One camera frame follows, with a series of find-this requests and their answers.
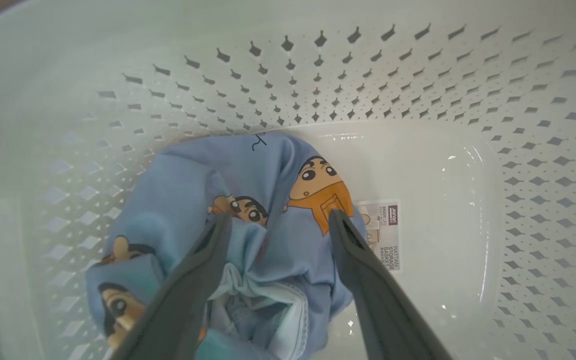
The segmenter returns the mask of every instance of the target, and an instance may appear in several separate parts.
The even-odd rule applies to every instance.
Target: perforated basket wall
[[[0,356],[108,355],[83,272],[165,144],[383,119],[464,128],[498,153],[502,280],[471,346],[576,360],[576,2],[546,0],[30,0],[1,15]]]

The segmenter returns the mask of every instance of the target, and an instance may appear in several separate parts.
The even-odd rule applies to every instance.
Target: white sticker
[[[366,225],[368,247],[391,272],[402,271],[402,240],[398,200],[358,201],[354,203]]]

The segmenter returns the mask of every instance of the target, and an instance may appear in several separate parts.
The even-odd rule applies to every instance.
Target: dark red logo
[[[397,205],[388,206],[388,225],[397,225],[398,223]]]

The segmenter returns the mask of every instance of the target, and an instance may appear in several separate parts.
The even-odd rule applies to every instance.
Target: blue garment
[[[331,317],[352,300],[332,257],[333,208],[366,233],[339,174],[295,137],[271,132],[171,145],[142,174],[110,228],[103,259],[87,271],[92,317],[118,346],[206,223],[227,212],[228,264],[211,300],[233,333],[210,329],[196,358],[214,354],[206,347],[220,342],[231,359],[265,358],[247,353],[252,346],[268,359],[306,360],[326,346]],[[210,316],[206,326],[214,328]],[[224,334],[250,343],[231,346],[220,340]]]

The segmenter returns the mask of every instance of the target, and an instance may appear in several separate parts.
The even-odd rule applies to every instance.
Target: white plastic surface
[[[83,272],[162,146],[297,125],[327,157],[365,157],[334,160],[356,200],[402,200],[398,276],[460,358],[576,360],[572,0],[13,7],[0,16],[0,358],[109,354]],[[334,133],[387,140],[316,137]],[[399,169],[369,166],[377,146],[402,168],[388,182]],[[361,357],[351,316],[326,351]]]

